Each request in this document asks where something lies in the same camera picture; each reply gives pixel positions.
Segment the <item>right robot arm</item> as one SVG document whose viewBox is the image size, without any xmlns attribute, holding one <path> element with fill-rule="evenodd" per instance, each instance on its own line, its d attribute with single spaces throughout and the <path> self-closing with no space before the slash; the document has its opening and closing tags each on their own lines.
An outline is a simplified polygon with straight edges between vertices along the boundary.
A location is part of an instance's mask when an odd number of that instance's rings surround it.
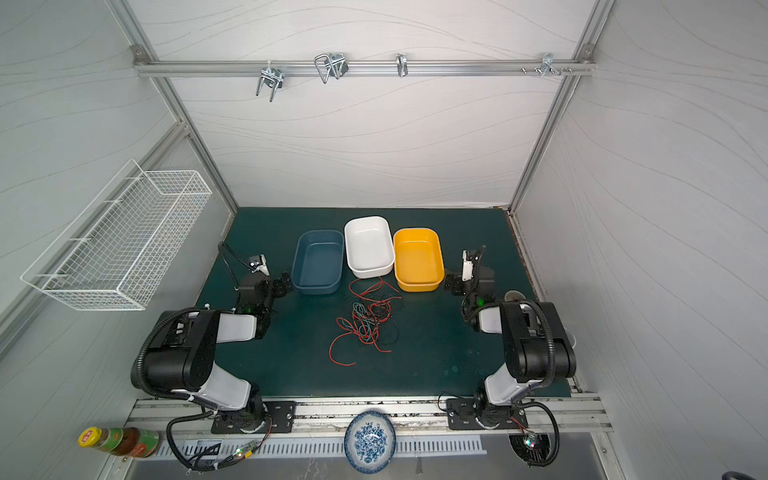
<svg viewBox="0 0 768 480">
<path fill-rule="evenodd" d="M 503 363 L 482 381 L 472 400 L 476 421 L 487 429 L 520 421 L 525 398 L 574 377 L 577 370 L 573 342 L 555 305 L 531 300 L 517 290 L 497 298 L 494 286 L 491 275 L 445 278 L 445 288 L 462 298 L 464 322 L 477 332 L 502 337 Z"/>
</svg>

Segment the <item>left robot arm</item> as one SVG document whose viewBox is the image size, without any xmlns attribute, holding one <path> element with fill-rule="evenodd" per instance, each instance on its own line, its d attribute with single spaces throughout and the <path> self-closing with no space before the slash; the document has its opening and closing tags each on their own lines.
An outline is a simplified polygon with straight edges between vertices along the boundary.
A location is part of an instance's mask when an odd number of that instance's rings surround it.
<svg viewBox="0 0 768 480">
<path fill-rule="evenodd" d="M 152 397 L 195 403 L 232 423 L 261 424 L 268 409 L 259 387 L 220 367 L 216 350 L 264 338 L 274 301 L 291 289 L 288 274 L 274 279 L 256 271 L 238 285 L 240 300 L 232 311 L 190 307 L 163 312 L 134 361 L 132 385 Z"/>
</svg>

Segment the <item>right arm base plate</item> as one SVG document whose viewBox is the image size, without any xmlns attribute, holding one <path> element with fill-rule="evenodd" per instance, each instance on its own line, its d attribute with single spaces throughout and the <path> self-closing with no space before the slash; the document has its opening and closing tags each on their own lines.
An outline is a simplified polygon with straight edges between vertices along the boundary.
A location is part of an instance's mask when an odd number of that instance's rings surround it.
<svg viewBox="0 0 768 480">
<path fill-rule="evenodd" d="M 440 400 L 439 407 L 446 414 L 448 428 L 452 431 L 528 430 L 524 412 L 509 405 L 496 406 L 452 397 Z"/>
</svg>

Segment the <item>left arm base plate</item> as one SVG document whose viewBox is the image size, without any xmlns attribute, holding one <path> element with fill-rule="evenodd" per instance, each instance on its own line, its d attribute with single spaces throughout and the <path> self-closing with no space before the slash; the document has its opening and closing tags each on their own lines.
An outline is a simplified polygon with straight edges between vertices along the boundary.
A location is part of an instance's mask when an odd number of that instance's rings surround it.
<svg viewBox="0 0 768 480">
<path fill-rule="evenodd" d="M 295 401 L 266 401 L 259 413 L 247 410 L 222 412 L 211 426 L 212 434 L 290 433 L 297 403 Z"/>
</svg>

